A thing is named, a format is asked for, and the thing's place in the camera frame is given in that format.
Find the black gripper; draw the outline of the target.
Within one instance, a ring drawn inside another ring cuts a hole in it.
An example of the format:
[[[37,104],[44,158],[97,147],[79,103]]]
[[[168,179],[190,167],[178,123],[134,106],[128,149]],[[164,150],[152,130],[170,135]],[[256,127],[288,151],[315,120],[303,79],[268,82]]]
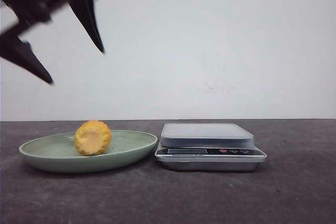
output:
[[[1,57],[27,70],[36,77],[53,84],[54,81],[34,55],[29,42],[21,41],[18,35],[36,23],[51,20],[50,6],[54,0],[2,0],[16,15],[18,23],[1,34]],[[95,0],[67,0],[73,13],[82,24],[94,45],[105,53],[95,17]]]

